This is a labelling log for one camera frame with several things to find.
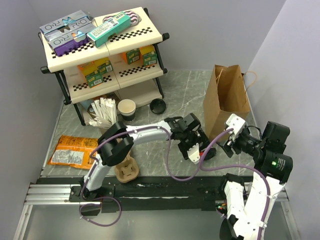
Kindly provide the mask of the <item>black white paper cup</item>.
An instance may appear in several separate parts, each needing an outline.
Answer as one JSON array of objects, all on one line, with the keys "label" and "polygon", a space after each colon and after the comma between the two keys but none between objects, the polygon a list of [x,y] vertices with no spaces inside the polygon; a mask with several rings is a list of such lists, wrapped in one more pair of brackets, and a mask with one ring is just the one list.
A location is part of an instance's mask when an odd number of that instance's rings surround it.
[{"label": "black white paper cup", "polygon": [[[205,150],[207,149],[207,147],[204,147],[202,146],[200,149],[199,149],[199,156],[202,157],[203,153],[205,152]],[[204,157],[204,161],[207,161],[207,160],[210,160],[212,159],[214,156],[216,156],[217,154],[217,150],[215,147],[210,147],[210,149],[208,150],[206,156]]]}]

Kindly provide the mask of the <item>brown paper bag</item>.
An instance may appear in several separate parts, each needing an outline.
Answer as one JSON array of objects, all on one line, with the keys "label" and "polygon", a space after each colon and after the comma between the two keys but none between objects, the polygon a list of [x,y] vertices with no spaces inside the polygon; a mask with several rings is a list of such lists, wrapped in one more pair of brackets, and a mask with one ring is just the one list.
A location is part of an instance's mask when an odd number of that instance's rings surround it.
[{"label": "brown paper bag", "polygon": [[215,65],[203,100],[205,134],[210,141],[222,133],[231,114],[246,119],[251,112],[239,65]]}]

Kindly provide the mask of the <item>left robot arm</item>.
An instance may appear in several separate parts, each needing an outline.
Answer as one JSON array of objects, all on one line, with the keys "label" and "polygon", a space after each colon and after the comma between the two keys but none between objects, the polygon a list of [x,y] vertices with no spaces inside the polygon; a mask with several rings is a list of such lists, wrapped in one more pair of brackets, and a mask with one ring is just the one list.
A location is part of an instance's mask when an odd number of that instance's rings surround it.
[{"label": "left robot arm", "polygon": [[80,197],[95,200],[110,167],[122,163],[133,146],[154,141],[170,143],[172,140],[179,142],[183,158],[194,163],[199,162],[200,153],[209,145],[201,122],[193,113],[141,126],[116,122],[98,139],[97,148],[89,155],[93,163],[82,179]]}]

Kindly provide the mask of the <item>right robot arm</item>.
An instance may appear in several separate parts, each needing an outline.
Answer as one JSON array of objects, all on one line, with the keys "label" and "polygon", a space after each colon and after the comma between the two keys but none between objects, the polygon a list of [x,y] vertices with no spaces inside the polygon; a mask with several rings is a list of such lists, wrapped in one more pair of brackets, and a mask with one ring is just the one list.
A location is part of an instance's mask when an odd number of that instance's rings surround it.
[{"label": "right robot arm", "polygon": [[228,157],[246,153],[254,161],[253,181],[247,197],[244,180],[227,173],[218,187],[226,199],[226,217],[221,223],[221,240],[262,240],[269,216],[293,169],[293,159],[284,154],[290,129],[268,121],[260,138],[251,135],[245,125],[237,137],[219,143]]}]

